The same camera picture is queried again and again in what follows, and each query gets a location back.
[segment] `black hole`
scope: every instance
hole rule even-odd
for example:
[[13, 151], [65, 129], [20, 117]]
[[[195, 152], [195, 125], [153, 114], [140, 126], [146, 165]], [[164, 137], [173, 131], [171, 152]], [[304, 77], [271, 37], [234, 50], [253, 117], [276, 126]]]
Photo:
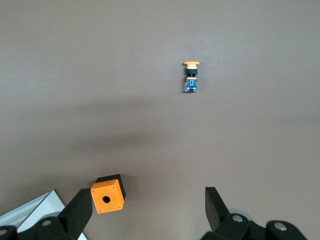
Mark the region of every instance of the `black hole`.
[[110, 197], [104, 196], [104, 197], [102, 198], [102, 201], [104, 201], [106, 204], [108, 204], [108, 203], [110, 203]]

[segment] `gray surface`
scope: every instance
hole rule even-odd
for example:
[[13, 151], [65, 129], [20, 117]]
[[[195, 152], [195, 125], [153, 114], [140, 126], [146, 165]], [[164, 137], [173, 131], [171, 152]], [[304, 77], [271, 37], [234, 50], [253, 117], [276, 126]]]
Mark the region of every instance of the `gray surface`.
[[318, 239], [319, 23], [318, 0], [0, 1], [1, 214], [120, 173], [89, 240], [197, 240], [205, 186]]

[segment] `screw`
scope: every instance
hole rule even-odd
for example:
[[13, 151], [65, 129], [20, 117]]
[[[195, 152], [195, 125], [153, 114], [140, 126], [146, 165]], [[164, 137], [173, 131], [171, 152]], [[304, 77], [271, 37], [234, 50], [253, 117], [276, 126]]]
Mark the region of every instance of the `screw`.
[[51, 223], [52, 223], [51, 220], [45, 220], [43, 223], [41, 223], [41, 225], [42, 225], [43, 227], [45, 227], [45, 226], [50, 225]]
[[6, 235], [8, 232], [8, 229], [1, 229], [0, 230], [0, 236]]
[[283, 223], [278, 221], [274, 223], [274, 227], [283, 232], [287, 230], [287, 227]]
[[237, 223], [242, 223], [244, 221], [240, 215], [233, 215], [232, 219]]

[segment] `orange and black block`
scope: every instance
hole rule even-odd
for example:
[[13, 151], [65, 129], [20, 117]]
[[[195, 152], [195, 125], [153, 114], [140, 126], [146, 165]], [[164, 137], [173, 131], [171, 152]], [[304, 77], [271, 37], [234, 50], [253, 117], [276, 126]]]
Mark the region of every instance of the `orange and black block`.
[[98, 214], [121, 210], [126, 192], [120, 174], [99, 177], [91, 187], [91, 196]]

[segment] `round hole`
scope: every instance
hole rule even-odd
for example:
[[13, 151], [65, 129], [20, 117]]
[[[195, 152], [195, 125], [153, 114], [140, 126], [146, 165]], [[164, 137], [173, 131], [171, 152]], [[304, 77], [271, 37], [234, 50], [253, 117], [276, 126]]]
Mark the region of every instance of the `round hole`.
[[0, 236], [3, 236], [5, 234], [7, 234], [7, 232], [8, 232], [8, 229], [1, 229], [0, 230]]
[[45, 226], [50, 225], [51, 223], [52, 223], [51, 220], [45, 220], [43, 223], [41, 223], [41, 225], [42, 225], [43, 227], [45, 227]]
[[108, 197], [108, 196], [104, 196], [103, 198], [102, 198], [102, 201], [104, 201], [106, 204], [108, 204], [108, 203], [110, 203], [110, 197]]

